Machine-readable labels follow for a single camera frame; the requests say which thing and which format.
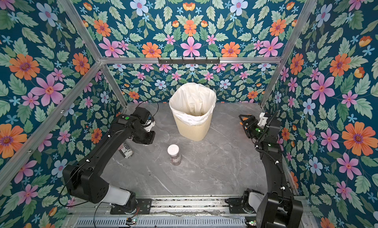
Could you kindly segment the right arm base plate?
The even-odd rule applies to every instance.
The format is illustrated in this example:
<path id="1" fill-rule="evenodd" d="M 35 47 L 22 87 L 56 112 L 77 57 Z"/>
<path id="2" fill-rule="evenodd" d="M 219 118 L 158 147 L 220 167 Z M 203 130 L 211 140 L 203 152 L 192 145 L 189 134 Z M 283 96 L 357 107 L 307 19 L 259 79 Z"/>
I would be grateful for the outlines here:
<path id="1" fill-rule="evenodd" d="M 244 201 L 243 198 L 227 198 L 224 202 L 228 205 L 230 214 L 255 214 L 256 211 Z"/>

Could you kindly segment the striped flag pattern can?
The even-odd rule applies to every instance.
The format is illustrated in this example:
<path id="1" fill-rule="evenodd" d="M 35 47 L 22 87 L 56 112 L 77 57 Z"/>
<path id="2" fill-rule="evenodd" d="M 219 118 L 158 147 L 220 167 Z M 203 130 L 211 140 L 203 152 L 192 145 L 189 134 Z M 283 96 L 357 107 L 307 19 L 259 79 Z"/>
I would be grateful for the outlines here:
<path id="1" fill-rule="evenodd" d="M 124 158 L 130 158 L 133 155 L 133 150 L 125 142 L 118 147 L 118 151 Z"/>

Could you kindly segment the clear jar with white lid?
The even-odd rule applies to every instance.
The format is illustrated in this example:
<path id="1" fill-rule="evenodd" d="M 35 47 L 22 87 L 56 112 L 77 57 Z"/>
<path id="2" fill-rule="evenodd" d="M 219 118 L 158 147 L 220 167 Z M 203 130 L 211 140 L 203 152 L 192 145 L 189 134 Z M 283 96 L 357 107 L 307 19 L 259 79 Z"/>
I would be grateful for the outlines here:
<path id="1" fill-rule="evenodd" d="M 171 164 L 174 166 L 178 166 L 181 164 L 181 154 L 179 146 L 176 144 L 172 144 L 167 148 L 167 153 L 170 156 Z"/>

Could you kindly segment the white plastic bin liner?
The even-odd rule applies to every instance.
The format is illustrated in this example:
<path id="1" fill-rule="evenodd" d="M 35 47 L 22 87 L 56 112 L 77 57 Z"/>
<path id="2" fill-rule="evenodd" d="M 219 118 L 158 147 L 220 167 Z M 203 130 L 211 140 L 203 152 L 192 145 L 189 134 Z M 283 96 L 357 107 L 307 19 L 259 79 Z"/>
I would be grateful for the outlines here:
<path id="1" fill-rule="evenodd" d="M 216 106 L 216 93 L 195 82 L 188 82 L 177 89 L 169 100 L 175 117 L 185 124 L 196 126 L 205 123 Z"/>

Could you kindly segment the clear transparent jar lid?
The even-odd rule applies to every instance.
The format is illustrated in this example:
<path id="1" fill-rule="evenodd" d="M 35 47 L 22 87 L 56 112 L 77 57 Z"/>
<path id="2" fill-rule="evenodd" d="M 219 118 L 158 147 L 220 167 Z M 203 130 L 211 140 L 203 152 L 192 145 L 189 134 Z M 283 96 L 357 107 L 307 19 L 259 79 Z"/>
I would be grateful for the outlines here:
<path id="1" fill-rule="evenodd" d="M 224 151 L 231 151 L 232 150 L 232 146 L 230 145 L 230 144 L 225 144 L 224 146 L 223 146 L 223 150 Z"/>

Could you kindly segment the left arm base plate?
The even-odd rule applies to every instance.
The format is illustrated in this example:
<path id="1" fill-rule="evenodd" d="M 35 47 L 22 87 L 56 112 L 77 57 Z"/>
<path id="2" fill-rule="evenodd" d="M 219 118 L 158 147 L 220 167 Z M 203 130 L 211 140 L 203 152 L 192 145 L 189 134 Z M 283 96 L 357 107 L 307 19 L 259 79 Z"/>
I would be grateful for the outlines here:
<path id="1" fill-rule="evenodd" d="M 146 215 L 152 208 L 152 199 L 150 198 L 133 198 L 126 205 L 112 204 L 111 215 Z"/>

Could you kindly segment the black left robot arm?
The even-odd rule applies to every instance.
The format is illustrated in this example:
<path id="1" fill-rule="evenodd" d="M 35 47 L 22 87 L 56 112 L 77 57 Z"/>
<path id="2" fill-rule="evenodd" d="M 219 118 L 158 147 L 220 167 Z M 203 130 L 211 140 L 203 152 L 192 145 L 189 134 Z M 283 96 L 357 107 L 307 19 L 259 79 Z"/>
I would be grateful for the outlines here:
<path id="1" fill-rule="evenodd" d="M 155 132 L 146 130 L 148 121 L 152 119 L 151 113 L 142 107 L 136 107 L 131 115 L 121 114 L 116 117 L 94 149 L 77 164 L 68 165 L 63 170 L 68 193 L 91 203 L 121 206 L 132 203 L 132 191 L 111 186 L 101 175 L 114 153 L 128 138 L 138 144 L 153 143 Z"/>

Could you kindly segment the black hook rail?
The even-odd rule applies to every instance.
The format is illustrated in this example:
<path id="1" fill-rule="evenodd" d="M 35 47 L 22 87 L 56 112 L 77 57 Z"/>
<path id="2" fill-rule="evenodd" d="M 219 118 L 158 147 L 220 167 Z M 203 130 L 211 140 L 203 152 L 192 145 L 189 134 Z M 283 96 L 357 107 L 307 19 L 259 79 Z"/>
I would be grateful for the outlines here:
<path id="1" fill-rule="evenodd" d="M 177 64 L 177 65 L 186 65 L 186 64 L 220 64 L 220 58 L 208 58 L 208 57 L 193 57 L 193 58 L 158 58 L 158 64 Z"/>

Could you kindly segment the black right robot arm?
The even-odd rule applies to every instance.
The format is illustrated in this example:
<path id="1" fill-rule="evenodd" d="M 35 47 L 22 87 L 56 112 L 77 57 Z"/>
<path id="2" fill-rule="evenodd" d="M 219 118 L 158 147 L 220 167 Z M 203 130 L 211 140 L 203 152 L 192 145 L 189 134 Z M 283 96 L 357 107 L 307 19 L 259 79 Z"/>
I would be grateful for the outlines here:
<path id="1" fill-rule="evenodd" d="M 247 189 L 241 198 L 246 213 L 255 213 L 256 220 L 249 222 L 255 228 L 298 228 L 303 205 L 294 198 L 284 172 L 283 156 L 278 143 L 281 122 L 275 115 L 261 113 L 239 115 L 246 136 L 253 141 L 263 163 L 267 192 Z"/>

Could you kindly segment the cream ribbed trash bin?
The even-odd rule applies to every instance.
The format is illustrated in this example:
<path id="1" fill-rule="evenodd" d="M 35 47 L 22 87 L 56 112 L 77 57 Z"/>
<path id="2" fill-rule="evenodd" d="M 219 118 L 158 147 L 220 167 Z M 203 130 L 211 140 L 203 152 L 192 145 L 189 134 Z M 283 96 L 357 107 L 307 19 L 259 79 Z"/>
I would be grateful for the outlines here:
<path id="1" fill-rule="evenodd" d="M 180 135 L 193 141 L 201 141 L 205 138 L 210 129 L 212 116 L 212 113 L 173 113 Z"/>

